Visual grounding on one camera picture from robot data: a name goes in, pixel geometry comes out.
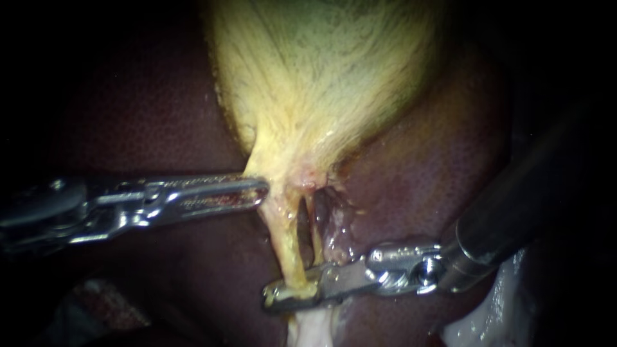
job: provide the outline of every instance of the dark background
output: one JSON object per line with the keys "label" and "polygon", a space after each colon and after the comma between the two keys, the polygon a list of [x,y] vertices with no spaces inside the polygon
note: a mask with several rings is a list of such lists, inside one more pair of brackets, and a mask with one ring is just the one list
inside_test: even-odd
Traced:
{"label": "dark background", "polygon": [[[0,125],[4,177],[0,193],[42,174],[54,174],[47,144],[53,139],[55,119],[79,81],[127,32],[140,30],[144,22],[169,21],[185,6],[191,4],[113,0],[3,5],[6,108]],[[552,297],[538,318],[535,345],[559,345],[576,338],[595,344],[611,332],[613,312],[608,307],[614,294],[609,283],[616,268],[609,234],[615,230],[613,12],[609,5],[546,1],[465,1],[461,11],[460,33],[479,42],[506,71],[514,155],[528,144],[526,134],[540,134],[580,100],[591,105],[588,117],[595,126],[586,162],[591,167],[589,190],[576,213],[564,216],[561,229],[533,247],[545,257],[542,271],[534,274],[534,290]],[[34,298],[40,290],[44,289],[3,300]]]}

